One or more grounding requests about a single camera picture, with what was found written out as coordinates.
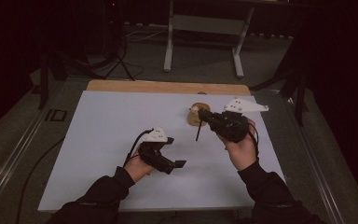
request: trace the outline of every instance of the wooden edge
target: wooden edge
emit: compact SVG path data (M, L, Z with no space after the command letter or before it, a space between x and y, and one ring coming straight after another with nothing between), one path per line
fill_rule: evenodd
M219 95L251 95L245 85L155 82L155 81L117 81L92 80L86 91L126 91L161 93L206 93Z

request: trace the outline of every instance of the white table surface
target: white table surface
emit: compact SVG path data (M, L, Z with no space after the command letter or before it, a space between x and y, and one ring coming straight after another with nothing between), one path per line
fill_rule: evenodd
M99 177L113 175L116 167L122 166L136 137L156 127L162 127L167 136L174 138L172 145L161 150L162 155L171 161L186 160L185 167L174 169L170 175L153 171L130 188L120 211L253 206L254 201L215 133L204 126L196 142L198 128L186 122L194 103L208 104L213 112L221 113L233 97L84 91L38 210L54 212L84 195ZM253 96L239 97L255 102ZM244 115L256 123L261 166L284 179L260 112Z

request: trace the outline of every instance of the person's left hand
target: person's left hand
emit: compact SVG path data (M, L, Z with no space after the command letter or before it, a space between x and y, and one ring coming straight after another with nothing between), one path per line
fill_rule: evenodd
M132 155L132 158L124 166L124 169L130 174L134 183L141 180L145 175L150 175L154 167L146 164L138 156L138 150Z

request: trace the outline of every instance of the white plastic tab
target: white plastic tab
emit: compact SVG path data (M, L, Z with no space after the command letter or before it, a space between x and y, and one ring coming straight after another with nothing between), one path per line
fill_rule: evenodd
M269 107L267 105L258 105L256 103L245 101L237 97L225 105L224 109L226 111L236 113L269 111Z
M149 133L145 138L144 142L167 142L168 138L165 135L164 130L161 127L154 129L151 133Z

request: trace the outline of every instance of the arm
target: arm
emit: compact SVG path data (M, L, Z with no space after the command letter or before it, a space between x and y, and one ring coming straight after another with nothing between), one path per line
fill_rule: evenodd
M75 202L66 203L47 224L114 223L120 201L129 194L129 188L150 174L153 167L138 156L124 168L118 167L114 176L103 176Z
M267 173L260 167L249 134L239 143L219 138L225 144L249 195L255 200L253 218L257 223L324 223L293 198L289 188L276 173Z

